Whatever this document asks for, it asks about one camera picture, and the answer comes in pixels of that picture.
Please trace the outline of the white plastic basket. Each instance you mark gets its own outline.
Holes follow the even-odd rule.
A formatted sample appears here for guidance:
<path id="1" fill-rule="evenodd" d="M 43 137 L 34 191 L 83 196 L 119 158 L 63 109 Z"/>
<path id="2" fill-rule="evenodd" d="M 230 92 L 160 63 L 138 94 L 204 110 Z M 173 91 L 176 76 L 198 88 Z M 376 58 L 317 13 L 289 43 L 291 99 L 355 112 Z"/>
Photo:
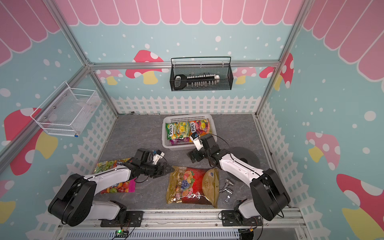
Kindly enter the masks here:
<path id="1" fill-rule="evenodd" d="M 164 118 L 163 126 L 162 126 L 163 147 L 166 149 L 170 149 L 171 151 L 194 149 L 195 145 L 193 142 L 180 142 L 180 143 L 172 144 L 171 140 L 168 140 L 167 138 L 166 124 L 178 123 L 178 122 L 184 122 L 184 121 L 196 121 L 196 120 L 203 120 L 203 119 L 209 120 L 211 124 L 211 132 L 212 134 L 216 135 L 217 131 L 216 131 L 215 123 L 214 123 L 213 117 L 210 114 L 174 115 L 174 116 Z"/>

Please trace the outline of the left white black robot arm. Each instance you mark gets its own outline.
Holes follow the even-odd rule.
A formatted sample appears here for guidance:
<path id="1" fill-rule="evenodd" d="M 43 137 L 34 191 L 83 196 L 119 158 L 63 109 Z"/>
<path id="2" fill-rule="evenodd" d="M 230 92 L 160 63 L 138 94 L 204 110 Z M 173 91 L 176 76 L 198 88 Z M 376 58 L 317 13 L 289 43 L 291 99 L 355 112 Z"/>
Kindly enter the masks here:
<path id="1" fill-rule="evenodd" d="M 85 176 L 72 174 L 50 202 L 48 212 L 71 227 L 91 220 L 100 220 L 102 227 L 127 227 L 133 219 L 126 206 L 116 201 L 95 201 L 95 195 L 140 175 L 155 179 L 172 173 L 174 168 L 168 162 L 160 162 L 164 155 L 138 149 L 134 157 L 112 169 Z"/>

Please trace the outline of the pink fruit chewy candy bag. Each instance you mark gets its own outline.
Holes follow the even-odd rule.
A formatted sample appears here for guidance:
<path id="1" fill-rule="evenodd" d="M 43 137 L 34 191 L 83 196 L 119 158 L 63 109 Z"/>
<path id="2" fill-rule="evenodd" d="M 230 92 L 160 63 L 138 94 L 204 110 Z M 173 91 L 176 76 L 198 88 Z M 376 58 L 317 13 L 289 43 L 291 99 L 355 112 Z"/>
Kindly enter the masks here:
<path id="1" fill-rule="evenodd" d="M 130 158 L 127 159 L 121 159 L 121 160 L 112 160 L 112 161 L 105 161 L 105 162 L 98 162 L 96 164 L 96 167 L 94 169 L 94 174 L 98 174 L 110 169 L 113 169 L 117 167 L 118 165 L 121 165 L 123 163 L 126 163 L 129 161 Z M 112 194 L 112 193 L 134 193 L 136 191 L 136 179 L 121 182 L 115 185 L 112 185 L 100 192 L 100 194 Z"/>

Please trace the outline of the orange Fox's candy bag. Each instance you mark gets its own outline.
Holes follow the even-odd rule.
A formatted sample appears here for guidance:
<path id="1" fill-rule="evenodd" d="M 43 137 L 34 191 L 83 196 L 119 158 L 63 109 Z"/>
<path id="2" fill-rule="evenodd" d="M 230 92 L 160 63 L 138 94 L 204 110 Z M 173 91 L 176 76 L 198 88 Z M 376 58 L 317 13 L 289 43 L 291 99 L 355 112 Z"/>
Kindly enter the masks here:
<path id="1" fill-rule="evenodd" d="M 197 133 L 199 136 L 212 134 L 210 121 L 208 119 L 190 121 L 190 133 Z"/>

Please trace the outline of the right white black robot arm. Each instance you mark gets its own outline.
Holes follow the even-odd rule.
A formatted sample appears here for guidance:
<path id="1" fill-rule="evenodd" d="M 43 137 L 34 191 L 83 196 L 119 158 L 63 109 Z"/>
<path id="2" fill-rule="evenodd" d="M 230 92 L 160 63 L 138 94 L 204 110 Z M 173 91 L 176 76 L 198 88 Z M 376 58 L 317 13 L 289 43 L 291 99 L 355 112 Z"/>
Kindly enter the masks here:
<path id="1" fill-rule="evenodd" d="M 242 201 L 234 209 L 239 221 L 254 217 L 271 221 L 284 216 L 283 209 L 291 198 L 274 170 L 250 165 L 257 160 L 252 151 L 242 147 L 220 149 L 211 134 L 200 137 L 194 133 L 190 139 L 196 147 L 188 153 L 193 163 L 207 159 L 211 167 L 229 173 L 250 188 L 252 199 Z"/>

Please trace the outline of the purple grape candy bag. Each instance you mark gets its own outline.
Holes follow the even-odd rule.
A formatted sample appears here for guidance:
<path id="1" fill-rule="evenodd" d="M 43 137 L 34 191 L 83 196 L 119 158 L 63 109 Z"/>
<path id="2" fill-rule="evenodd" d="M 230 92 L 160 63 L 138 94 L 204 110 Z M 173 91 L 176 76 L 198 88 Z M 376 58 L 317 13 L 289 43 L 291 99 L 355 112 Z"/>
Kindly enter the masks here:
<path id="1" fill-rule="evenodd" d="M 187 145 L 191 142 L 190 138 L 181 138 L 170 140 L 172 146 Z"/>

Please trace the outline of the green candy bag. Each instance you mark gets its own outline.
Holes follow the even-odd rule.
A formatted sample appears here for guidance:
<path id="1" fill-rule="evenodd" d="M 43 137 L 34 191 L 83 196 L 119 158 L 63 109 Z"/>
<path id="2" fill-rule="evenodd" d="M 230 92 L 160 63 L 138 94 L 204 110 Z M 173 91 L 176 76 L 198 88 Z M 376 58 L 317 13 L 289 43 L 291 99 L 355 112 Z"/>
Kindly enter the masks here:
<path id="1" fill-rule="evenodd" d="M 166 136 L 168 140 L 189 138 L 191 134 L 190 122 L 166 123 Z"/>

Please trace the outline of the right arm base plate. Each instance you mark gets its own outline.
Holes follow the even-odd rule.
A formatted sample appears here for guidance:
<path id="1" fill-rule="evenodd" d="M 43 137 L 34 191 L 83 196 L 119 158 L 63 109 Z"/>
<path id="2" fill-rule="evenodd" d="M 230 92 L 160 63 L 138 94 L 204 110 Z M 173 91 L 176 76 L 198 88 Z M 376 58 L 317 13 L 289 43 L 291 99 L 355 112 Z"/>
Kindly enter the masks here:
<path id="1" fill-rule="evenodd" d="M 222 210 L 218 214 L 218 218 L 222 221 L 224 227 L 248 226 L 255 228 L 263 225 L 261 216 L 246 218 L 235 210 Z"/>

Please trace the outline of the large gold red candy bag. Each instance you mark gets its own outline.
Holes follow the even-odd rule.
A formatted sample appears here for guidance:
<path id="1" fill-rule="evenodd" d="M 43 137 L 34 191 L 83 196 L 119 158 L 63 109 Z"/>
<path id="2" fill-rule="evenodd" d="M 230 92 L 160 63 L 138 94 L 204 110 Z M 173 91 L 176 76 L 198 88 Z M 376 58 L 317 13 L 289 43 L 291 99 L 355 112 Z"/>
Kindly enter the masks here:
<path id="1" fill-rule="evenodd" d="M 170 174 L 166 201 L 168 204 L 218 206 L 220 176 L 218 169 L 174 166 Z"/>

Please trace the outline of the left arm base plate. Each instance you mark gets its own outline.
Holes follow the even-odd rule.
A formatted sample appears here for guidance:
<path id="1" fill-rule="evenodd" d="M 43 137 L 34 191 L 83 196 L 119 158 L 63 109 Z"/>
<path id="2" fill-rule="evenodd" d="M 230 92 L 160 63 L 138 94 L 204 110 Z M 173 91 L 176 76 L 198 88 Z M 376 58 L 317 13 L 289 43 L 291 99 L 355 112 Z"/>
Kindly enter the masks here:
<path id="1" fill-rule="evenodd" d="M 102 228 L 126 228 L 140 227 L 143 220 L 144 211 L 123 211 L 114 220 L 102 220 Z"/>

